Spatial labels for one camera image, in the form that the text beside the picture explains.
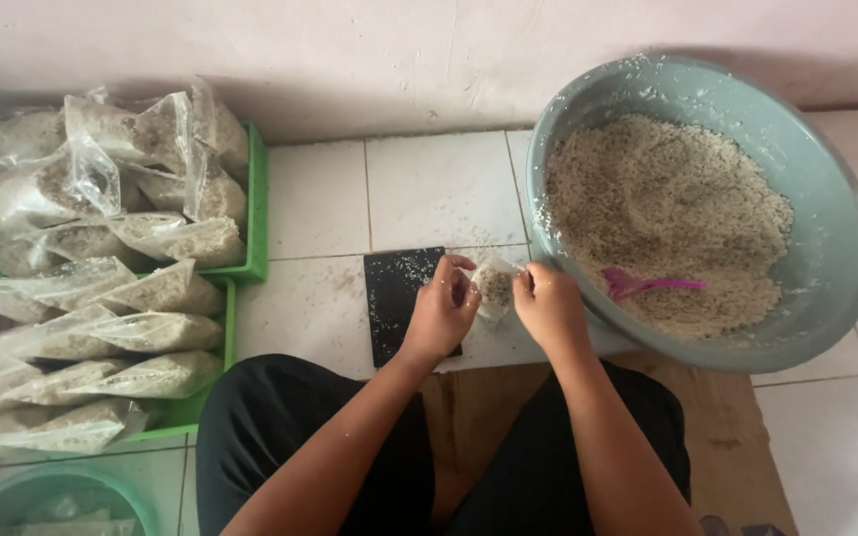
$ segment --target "hand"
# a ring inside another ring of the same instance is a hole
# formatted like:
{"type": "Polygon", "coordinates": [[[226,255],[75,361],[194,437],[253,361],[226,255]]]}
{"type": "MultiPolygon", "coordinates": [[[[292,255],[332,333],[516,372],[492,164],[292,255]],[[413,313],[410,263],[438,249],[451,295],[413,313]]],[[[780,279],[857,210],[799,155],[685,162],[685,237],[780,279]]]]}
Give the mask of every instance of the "hand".
{"type": "Polygon", "coordinates": [[[475,270],[476,263],[459,255],[438,260],[432,280],[416,296],[400,354],[435,368],[465,338],[483,296],[459,268],[475,270]]]}
{"type": "Polygon", "coordinates": [[[515,311],[548,359],[591,352],[587,318],[575,279],[541,262],[529,262],[525,270],[513,281],[515,311]]]}

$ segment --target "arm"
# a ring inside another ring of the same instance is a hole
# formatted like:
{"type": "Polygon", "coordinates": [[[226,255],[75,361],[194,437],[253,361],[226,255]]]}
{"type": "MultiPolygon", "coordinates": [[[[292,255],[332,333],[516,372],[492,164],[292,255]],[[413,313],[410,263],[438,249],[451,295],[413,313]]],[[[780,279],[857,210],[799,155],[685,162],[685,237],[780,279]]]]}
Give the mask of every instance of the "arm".
{"type": "Polygon", "coordinates": [[[422,287],[399,353],[289,459],[237,512],[224,536],[336,534],[403,409],[433,369],[468,333],[481,295],[443,256],[422,287]]]}
{"type": "Polygon", "coordinates": [[[599,536],[702,534],[591,348],[578,286],[538,262],[515,280],[515,308],[565,393],[591,522],[599,536]]]}

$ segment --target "black pants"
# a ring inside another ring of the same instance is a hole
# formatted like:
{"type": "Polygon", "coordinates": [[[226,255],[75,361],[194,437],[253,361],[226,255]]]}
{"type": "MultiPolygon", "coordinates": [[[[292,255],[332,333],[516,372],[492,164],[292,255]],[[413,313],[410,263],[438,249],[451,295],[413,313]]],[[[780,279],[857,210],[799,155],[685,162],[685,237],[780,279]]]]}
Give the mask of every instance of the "black pants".
{"type": "MultiPolygon", "coordinates": [[[[684,413],[663,385],[604,368],[689,501],[684,413]]],[[[216,536],[237,510],[363,386],[303,359],[235,365],[208,397],[197,436],[197,516],[216,536]]],[[[340,534],[431,534],[432,449],[417,394],[382,445],[340,534]]],[[[593,534],[565,397],[554,374],[512,425],[445,534],[593,534]]]]}

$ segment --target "black cutting board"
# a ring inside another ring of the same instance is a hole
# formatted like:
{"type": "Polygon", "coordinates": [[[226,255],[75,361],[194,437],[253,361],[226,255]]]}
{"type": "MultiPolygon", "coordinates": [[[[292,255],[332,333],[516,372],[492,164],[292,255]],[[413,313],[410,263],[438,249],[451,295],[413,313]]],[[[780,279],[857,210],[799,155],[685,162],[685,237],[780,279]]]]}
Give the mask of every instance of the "black cutting board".
{"type": "MultiPolygon", "coordinates": [[[[445,248],[423,248],[363,256],[373,364],[381,367],[399,352],[413,318],[416,293],[432,280],[445,248]]],[[[462,345],[451,356],[461,356],[462,345]]]]}

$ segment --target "gray-green basin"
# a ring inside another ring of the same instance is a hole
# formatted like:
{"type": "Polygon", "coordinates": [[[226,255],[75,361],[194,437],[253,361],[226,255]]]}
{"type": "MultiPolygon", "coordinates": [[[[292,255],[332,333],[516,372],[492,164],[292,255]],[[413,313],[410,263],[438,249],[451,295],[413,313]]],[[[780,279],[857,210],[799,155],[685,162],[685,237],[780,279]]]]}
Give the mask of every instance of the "gray-green basin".
{"type": "Polygon", "coordinates": [[[547,213],[545,169],[556,144],[580,126],[624,114],[703,125],[740,145],[770,187],[793,206],[786,257],[770,270],[784,297],[763,322],[698,341],[662,335],[629,317],[536,221],[556,267],[574,275],[588,309],[663,355],[709,368],[761,373],[791,368],[840,341],[858,319],[858,183],[839,152],[793,106],[723,67],[680,56],[632,57],[591,69],[565,86],[539,118],[528,148],[532,213],[547,213]]]}

